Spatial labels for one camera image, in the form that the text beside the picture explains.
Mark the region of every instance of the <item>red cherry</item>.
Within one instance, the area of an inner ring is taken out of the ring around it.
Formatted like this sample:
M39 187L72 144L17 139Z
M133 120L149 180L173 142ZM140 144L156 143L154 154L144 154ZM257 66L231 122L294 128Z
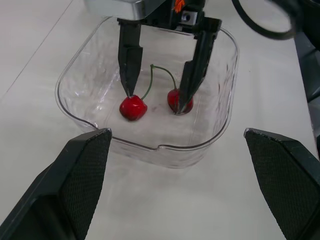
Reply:
M136 95L126 97L119 107L122 116L129 121L139 120L146 113L147 109L148 106Z
M176 114L178 112L178 106L179 106L179 94L180 90L179 89L173 89L168 93L168 96L166 98L169 107L171 110ZM182 112L183 114L187 114L191 111L191 109L194 106L194 99L191 98L191 100L187 103L187 105L184 108L184 111Z

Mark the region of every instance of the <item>clear plastic container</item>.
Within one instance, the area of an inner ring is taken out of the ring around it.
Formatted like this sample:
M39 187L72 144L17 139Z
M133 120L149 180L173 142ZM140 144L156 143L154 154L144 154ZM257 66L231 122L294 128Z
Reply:
M84 132L111 128L114 153L168 168L197 163L230 121L238 62L234 38L224 29L218 33L191 112L174 115L167 104L173 81L154 69L152 88L143 100L148 110L130 122L119 112L126 97L119 76L119 31L117 20L106 18L87 38L56 84L58 106ZM151 64L168 69L179 86L195 44L193 35L142 26L143 57L134 94L142 97L149 87Z

